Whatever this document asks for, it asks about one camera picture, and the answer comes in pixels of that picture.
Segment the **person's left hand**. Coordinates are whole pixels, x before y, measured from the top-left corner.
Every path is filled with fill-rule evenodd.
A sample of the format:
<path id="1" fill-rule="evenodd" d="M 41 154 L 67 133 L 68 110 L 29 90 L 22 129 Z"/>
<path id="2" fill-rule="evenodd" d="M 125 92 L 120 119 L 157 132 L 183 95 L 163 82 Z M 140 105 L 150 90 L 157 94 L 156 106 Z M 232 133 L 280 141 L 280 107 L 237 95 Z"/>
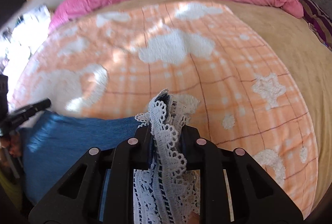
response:
<path id="1" fill-rule="evenodd" d="M 9 154 L 14 158 L 22 156 L 22 145 L 21 145 L 21 137 L 19 132 L 15 134 L 9 135 L 6 137 L 1 137 L 1 148 L 5 148 L 8 150 Z"/>

